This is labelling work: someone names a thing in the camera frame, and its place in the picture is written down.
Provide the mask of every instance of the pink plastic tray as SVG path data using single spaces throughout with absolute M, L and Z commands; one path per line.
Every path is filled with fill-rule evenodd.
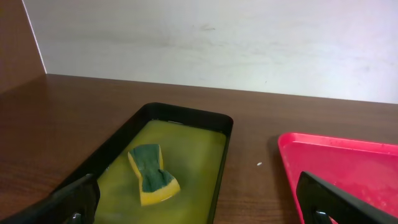
M 301 171 L 398 218 L 398 146 L 301 133 L 281 135 L 278 145 L 302 223 L 295 193 Z

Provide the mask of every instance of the sponge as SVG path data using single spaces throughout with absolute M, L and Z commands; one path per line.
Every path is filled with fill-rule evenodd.
M 137 146 L 128 152 L 128 157 L 139 181 L 141 206 L 159 203 L 180 191 L 177 180 L 163 170 L 160 145 Z

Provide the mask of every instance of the brown wooden panel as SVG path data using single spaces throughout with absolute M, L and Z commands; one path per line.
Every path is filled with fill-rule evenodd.
M 44 75 L 21 0 L 0 0 L 0 93 Z
M 398 105 L 49 75 L 0 95 L 0 218 L 49 194 L 155 101 L 234 119 L 215 223 L 299 223 L 281 133 L 398 144 Z

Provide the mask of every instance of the soapy water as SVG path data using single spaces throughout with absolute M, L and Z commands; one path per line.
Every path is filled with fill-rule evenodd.
M 101 198 L 95 224 L 206 223 L 225 143 L 222 133 L 149 121 L 98 179 Z M 141 144 L 160 144 L 164 168 L 181 186 L 177 195 L 144 207 L 127 158 L 127 152 Z

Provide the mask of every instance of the brown table surface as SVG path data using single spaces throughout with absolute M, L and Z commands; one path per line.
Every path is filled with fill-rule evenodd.
M 48 195 L 150 102 L 234 119 L 215 223 L 299 223 L 284 132 L 398 143 L 398 105 L 47 75 L 0 95 L 0 219 Z

